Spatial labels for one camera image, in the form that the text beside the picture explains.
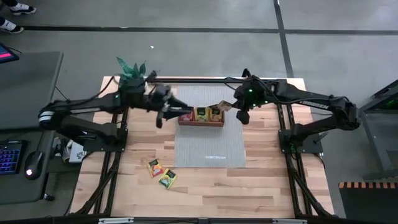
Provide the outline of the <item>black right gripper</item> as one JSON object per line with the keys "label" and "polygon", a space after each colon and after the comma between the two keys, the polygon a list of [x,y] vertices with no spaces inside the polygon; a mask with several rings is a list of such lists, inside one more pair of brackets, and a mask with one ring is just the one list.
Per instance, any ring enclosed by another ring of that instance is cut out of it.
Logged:
{"label": "black right gripper", "polygon": [[264,82],[244,82],[238,86],[233,95],[236,101],[231,104],[232,108],[239,109],[236,113],[236,118],[243,125],[249,124],[250,115],[245,110],[268,104],[270,102],[268,93],[269,91]]}

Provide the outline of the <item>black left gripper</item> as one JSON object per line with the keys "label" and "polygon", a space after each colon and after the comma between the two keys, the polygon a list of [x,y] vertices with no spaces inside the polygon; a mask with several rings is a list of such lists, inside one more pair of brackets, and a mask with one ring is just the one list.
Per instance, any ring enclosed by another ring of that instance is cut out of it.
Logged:
{"label": "black left gripper", "polygon": [[146,94],[146,111],[158,111],[156,127],[159,129],[162,128],[163,118],[172,119],[192,112],[192,106],[171,96],[171,86],[163,84],[156,85]]}

